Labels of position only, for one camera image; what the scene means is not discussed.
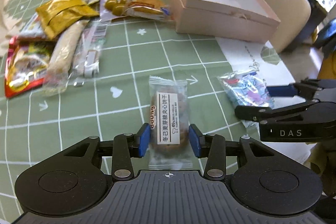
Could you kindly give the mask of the green olives packet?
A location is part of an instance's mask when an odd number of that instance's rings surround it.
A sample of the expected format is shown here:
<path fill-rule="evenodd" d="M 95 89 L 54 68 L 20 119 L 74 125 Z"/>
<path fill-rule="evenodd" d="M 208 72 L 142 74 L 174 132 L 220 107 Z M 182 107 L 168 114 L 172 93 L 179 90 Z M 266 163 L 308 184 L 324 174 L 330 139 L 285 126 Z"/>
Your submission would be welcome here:
<path fill-rule="evenodd" d="M 115 19 L 124 18 L 124 8 L 127 0 L 100 0 L 100 21 L 110 22 Z"/>

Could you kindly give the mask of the cream canvas bag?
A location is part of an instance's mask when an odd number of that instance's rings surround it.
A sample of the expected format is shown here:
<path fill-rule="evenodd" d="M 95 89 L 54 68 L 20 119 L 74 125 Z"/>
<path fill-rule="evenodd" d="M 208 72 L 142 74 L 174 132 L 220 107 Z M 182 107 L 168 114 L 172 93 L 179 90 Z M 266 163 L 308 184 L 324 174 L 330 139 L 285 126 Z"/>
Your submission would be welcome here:
<path fill-rule="evenodd" d="M 22 18 L 17 19 L 13 16 L 10 16 L 9 14 L 4 12 L 4 8 L 5 0 L 1 0 L 1 57 L 3 57 L 7 53 L 10 39 L 13 36 L 17 36 L 24 25 L 24 23 L 22 22 Z"/>

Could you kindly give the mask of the white paper sheet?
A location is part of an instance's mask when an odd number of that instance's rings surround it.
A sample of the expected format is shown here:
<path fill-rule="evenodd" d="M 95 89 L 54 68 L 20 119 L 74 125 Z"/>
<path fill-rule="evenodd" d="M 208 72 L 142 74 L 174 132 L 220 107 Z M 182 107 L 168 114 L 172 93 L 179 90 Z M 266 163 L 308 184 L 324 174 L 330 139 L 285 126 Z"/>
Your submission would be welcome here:
<path fill-rule="evenodd" d="M 269 86 L 294 82 L 292 74 L 270 42 L 258 44 L 227 38 L 217 38 L 217 42 L 233 71 L 254 68 Z"/>

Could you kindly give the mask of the beige rice cracker packet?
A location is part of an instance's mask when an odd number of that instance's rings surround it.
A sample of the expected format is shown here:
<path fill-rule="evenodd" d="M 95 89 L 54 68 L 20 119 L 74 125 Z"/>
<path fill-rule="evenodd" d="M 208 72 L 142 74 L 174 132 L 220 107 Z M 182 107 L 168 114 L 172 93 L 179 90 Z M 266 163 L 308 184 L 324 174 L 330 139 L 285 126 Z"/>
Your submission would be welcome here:
<path fill-rule="evenodd" d="M 66 90 L 72 59 L 88 23 L 89 20 L 79 20 L 60 35 L 43 81 L 43 92 L 46 96 L 54 96 Z"/>

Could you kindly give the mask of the pink open box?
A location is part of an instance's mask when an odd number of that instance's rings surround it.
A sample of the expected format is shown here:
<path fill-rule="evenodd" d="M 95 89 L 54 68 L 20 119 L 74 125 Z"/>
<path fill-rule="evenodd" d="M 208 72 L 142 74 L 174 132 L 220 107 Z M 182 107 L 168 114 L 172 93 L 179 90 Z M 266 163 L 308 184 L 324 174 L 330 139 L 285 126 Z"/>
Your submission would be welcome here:
<path fill-rule="evenodd" d="M 264 0 L 169 0 L 177 33 L 266 43 L 280 19 Z"/>

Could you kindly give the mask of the yellow snack packet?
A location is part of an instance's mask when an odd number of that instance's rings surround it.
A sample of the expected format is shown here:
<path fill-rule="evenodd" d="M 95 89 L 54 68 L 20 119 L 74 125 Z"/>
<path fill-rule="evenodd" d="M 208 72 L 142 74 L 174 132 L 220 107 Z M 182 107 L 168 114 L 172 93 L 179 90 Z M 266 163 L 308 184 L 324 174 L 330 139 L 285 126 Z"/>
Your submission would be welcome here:
<path fill-rule="evenodd" d="M 99 16 L 99 13 L 83 0 L 50 0 L 37 7 L 35 11 L 49 39 L 56 38 L 82 18 Z"/>

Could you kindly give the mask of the beige chair right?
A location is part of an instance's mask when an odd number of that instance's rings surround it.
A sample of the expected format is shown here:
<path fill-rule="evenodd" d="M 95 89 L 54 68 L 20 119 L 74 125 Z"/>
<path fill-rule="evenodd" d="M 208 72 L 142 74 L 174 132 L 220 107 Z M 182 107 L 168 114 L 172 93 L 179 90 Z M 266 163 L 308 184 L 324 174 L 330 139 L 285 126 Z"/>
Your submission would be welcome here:
<path fill-rule="evenodd" d="M 264 0 L 280 19 L 280 24 L 270 43 L 281 53 L 306 25 L 311 6 L 308 0 Z"/>

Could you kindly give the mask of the white red snack packet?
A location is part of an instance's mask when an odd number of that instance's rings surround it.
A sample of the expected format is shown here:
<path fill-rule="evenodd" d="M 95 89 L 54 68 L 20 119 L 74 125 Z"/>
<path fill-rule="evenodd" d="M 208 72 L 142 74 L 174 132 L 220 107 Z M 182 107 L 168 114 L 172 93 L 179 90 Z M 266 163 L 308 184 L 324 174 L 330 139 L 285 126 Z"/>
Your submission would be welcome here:
<path fill-rule="evenodd" d="M 21 41 L 50 41 L 42 28 L 37 13 L 35 13 L 22 28 L 18 39 Z"/>

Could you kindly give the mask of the clear long snack packet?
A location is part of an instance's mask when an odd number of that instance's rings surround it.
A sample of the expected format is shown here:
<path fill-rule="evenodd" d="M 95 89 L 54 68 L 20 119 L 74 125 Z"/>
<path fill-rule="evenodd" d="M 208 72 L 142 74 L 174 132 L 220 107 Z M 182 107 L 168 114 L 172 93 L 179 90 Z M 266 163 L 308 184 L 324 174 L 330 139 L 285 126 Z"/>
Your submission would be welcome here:
<path fill-rule="evenodd" d="M 73 78 L 92 79 L 99 73 L 107 27 L 99 20 L 92 20 L 84 28 L 72 60 Z"/>

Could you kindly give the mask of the bread snack packet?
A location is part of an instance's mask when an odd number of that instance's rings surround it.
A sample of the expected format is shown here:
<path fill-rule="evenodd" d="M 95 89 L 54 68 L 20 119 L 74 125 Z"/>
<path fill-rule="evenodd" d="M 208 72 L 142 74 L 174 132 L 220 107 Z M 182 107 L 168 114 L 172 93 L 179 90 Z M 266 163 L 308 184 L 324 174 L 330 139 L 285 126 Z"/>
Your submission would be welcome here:
<path fill-rule="evenodd" d="M 172 20 L 171 9 L 162 0 L 126 0 L 123 15 L 158 21 Z"/>

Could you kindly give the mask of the red glossy snack packet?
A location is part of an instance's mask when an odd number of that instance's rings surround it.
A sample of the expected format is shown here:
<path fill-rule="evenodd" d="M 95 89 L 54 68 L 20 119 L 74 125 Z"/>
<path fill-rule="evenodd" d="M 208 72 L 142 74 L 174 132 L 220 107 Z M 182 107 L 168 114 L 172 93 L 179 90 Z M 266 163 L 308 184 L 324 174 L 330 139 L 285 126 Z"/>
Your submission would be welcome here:
<path fill-rule="evenodd" d="M 54 47 L 54 42 L 11 38 L 5 67 L 6 98 L 42 86 Z"/>

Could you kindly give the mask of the clear biscuit packet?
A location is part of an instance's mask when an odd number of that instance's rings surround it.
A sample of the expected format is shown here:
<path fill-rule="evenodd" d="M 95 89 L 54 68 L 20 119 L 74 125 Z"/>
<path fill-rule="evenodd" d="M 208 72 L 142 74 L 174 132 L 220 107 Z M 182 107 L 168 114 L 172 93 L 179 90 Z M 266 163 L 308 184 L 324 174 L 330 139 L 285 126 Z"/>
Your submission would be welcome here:
<path fill-rule="evenodd" d="M 151 129 L 149 168 L 181 170 L 189 158 L 189 106 L 186 80 L 149 77 Z"/>

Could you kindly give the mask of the silver blue snack packet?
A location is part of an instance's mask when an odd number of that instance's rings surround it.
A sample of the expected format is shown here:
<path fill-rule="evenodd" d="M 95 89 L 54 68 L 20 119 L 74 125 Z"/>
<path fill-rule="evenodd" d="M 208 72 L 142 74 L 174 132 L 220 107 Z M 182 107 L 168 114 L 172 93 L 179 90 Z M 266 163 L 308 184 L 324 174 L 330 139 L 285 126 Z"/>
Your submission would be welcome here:
<path fill-rule="evenodd" d="M 232 106 L 274 108 L 274 100 L 256 69 L 226 73 L 217 77 Z"/>

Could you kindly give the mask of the green checked tablecloth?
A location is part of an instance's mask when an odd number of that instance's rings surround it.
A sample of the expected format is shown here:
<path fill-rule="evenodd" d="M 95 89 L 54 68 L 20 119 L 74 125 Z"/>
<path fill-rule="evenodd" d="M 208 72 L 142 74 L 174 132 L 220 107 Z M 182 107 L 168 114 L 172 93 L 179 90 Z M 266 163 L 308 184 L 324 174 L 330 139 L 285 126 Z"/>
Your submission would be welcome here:
<path fill-rule="evenodd" d="M 189 118 L 202 132 L 230 140 L 246 133 L 217 79 L 233 70 L 216 38 L 138 18 L 107 26 L 96 79 L 58 96 L 37 89 L 1 98 L 2 220 L 22 212 L 14 183 L 25 169 L 88 136 L 111 140 L 148 122 L 150 76 L 188 82 Z"/>

